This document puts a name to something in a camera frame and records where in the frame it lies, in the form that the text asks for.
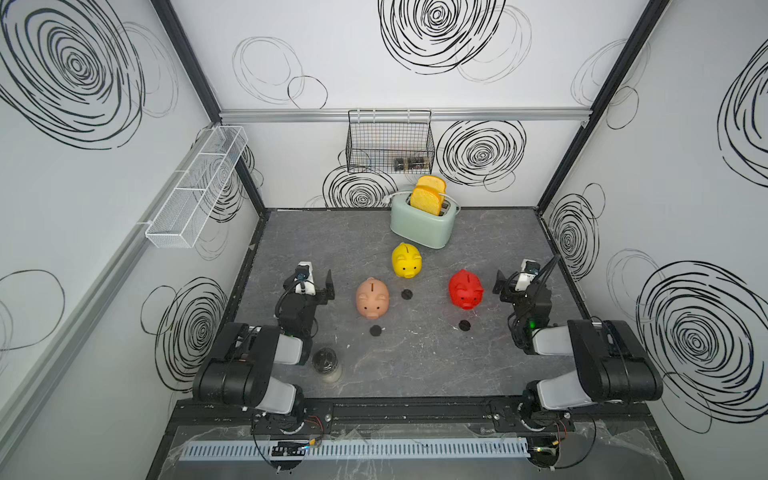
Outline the pink piggy bank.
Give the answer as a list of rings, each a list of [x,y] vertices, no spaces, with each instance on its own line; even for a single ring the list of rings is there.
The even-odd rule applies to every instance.
[[[389,306],[390,293],[383,281],[369,277],[358,287],[356,308],[362,317],[379,319],[388,312]]]

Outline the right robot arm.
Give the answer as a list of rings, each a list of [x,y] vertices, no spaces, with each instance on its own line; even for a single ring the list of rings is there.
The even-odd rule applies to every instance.
[[[498,271],[492,293],[512,306],[507,327],[517,348],[532,356],[570,357],[575,368],[530,382],[520,403],[527,418],[605,403],[638,403],[662,397],[662,376],[624,321],[588,319],[550,324],[547,281],[560,260],[525,260],[509,276]]]

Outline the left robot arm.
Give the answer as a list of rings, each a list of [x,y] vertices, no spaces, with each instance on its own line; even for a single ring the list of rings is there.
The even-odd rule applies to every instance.
[[[299,422],[305,418],[302,389],[276,379],[272,371],[278,364],[307,363],[319,330],[316,309],[335,298],[335,288],[331,272],[325,286],[317,287],[307,263],[297,266],[283,287],[274,310],[276,325],[229,322],[221,328],[195,375],[194,400],[253,408]]]

